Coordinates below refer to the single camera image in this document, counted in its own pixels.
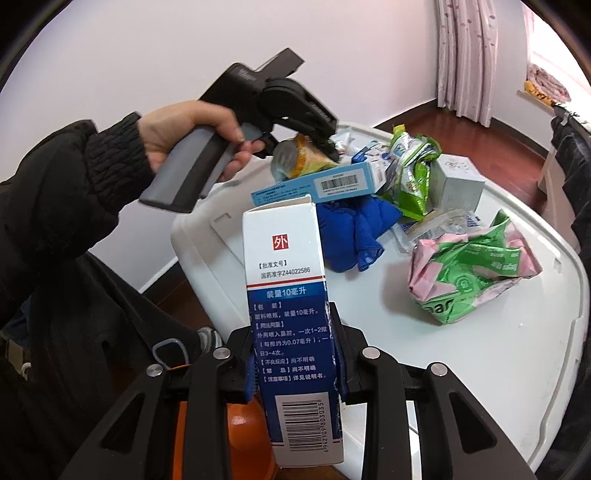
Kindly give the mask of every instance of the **white wall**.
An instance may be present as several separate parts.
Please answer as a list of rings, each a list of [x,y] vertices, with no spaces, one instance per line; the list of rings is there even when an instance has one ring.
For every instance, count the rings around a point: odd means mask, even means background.
[[[496,0],[499,48],[492,116],[549,150],[552,115],[517,96],[527,74],[527,39],[521,0]]]
[[[338,118],[378,124],[435,98],[436,31],[433,0],[74,0],[0,93],[0,179],[69,122],[102,129],[198,97],[234,61],[256,67],[284,47]],[[131,204],[93,252],[141,288],[174,258],[173,217]]]

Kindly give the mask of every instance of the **black jacket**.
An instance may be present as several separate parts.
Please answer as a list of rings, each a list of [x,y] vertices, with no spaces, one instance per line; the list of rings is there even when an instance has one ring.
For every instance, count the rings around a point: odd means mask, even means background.
[[[0,184],[0,327],[29,299],[32,363],[25,382],[0,358],[2,479],[57,478],[118,393],[154,362],[156,342],[181,339],[191,361],[200,353],[195,331],[86,253],[154,176],[138,118],[101,133],[90,121],[69,125]]]

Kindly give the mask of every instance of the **green snack bag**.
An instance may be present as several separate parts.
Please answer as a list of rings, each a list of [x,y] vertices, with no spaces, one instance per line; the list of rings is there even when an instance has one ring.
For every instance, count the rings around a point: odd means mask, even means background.
[[[502,210],[490,228],[420,240],[410,268],[411,295],[444,325],[542,271],[525,238]]]
[[[390,158],[396,164],[396,175],[382,198],[396,205],[404,216],[422,220],[427,214],[429,163],[439,155],[441,147],[436,140],[413,137],[404,125],[394,127]]]

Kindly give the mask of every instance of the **black sleeve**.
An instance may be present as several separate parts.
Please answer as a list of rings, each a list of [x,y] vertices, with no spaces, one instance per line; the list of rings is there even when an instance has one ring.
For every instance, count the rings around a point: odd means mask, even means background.
[[[52,265],[109,235],[154,174],[132,113],[97,133],[91,121],[47,137],[0,183],[0,328]]]

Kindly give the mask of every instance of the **metal bolt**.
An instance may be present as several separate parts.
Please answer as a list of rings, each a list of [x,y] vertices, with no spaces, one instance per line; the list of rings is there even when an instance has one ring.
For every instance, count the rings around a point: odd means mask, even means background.
[[[152,364],[146,368],[146,374],[149,377],[157,377],[164,371],[164,367],[160,364]]]
[[[372,360],[375,360],[376,358],[379,358],[379,350],[374,347],[374,346],[367,346],[363,349],[363,351],[361,352],[361,354],[365,357],[365,358],[371,358]]]
[[[443,364],[431,365],[431,372],[438,377],[445,377],[447,375],[447,367]]]
[[[226,348],[224,346],[221,346],[220,348],[216,348],[213,351],[213,357],[216,360],[225,360],[226,358],[229,358],[231,354],[232,354],[232,352],[230,351],[230,349]]]

